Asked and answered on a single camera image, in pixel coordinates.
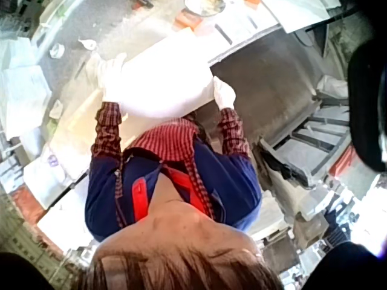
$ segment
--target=white paper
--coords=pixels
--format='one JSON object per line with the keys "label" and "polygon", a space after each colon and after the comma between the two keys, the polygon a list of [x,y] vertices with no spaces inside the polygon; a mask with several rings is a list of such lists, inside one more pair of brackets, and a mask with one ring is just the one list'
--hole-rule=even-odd
{"label": "white paper", "polygon": [[0,120],[9,140],[42,124],[51,91],[40,66],[0,72]]}
{"label": "white paper", "polygon": [[287,33],[330,18],[320,0],[263,0]]}

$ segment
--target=metal bowl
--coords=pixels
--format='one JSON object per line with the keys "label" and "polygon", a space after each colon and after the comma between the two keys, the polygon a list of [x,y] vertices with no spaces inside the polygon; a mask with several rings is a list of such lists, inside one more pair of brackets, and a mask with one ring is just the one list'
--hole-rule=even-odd
{"label": "metal bowl", "polygon": [[184,0],[184,4],[192,14],[201,17],[217,15],[226,7],[223,0]]}

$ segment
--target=orange object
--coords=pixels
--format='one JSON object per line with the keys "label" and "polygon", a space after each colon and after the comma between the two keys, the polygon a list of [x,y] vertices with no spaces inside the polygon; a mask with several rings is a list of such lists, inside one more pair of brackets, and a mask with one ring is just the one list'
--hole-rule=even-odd
{"label": "orange object", "polygon": [[348,168],[353,160],[356,158],[356,151],[352,145],[349,145],[348,148],[344,151],[341,157],[336,161],[335,164],[329,170],[330,175],[338,177],[343,171]]}
{"label": "orange object", "polygon": [[250,8],[256,10],[258,8],[258,4],[261,3],[261,0],[244,0],[244,3]]}
{"label": "orange object", "polygon": [[137,10],[137,9],[139,9],[140,7],[142,7],[142,5],[141,5],[139,2],[136,2],[136,3],[134,3],[134,4],[132,5],[132,9],[133,9],[133,10]]}
{"label": "orange object", "polygon": [[190,27],[193,31],[202,22],[202,18],[192,15],[187,10],[183,9],[175,18],[175,25],[181,28]]}

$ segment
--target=black object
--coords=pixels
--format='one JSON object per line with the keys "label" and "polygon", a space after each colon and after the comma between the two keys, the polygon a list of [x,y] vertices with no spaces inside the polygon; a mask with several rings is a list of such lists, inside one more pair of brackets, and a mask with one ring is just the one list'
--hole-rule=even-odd
{"label": "black object", "polygon": [[386,271],[385,259],[373,256],[363,246],[345,242],[321,260],[302,289],[381,289],[385,287]]}
{"label": "black object", "polygon": [[377,172],[386,171],[379,146],[380,126],[385,124],[385,107],[378,111],[379,98],[386,97],[382,72],[386,70],[384,45],[371,40],[360,46],[348,66],[350,129],[354,147],[360,159]]}
{"label": "black object", "polygon": [[0,253],[1,289],[54,290],[27,260],[13,253]]}

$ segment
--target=floor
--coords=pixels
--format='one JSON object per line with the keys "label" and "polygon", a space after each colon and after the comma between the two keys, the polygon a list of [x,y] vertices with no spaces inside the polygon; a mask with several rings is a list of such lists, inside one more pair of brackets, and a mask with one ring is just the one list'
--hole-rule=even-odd
{"label": "floor", "polygon": [[[235,108],[244,121],[246,137],[274,135],[311,102],[323,74],[339,78],[335,58],[323,59],[314,47],[278,30],[217,63],[211,70],[236,92]],[[217,107],[211,102],[197,110],[197,119],[216,135]]]}

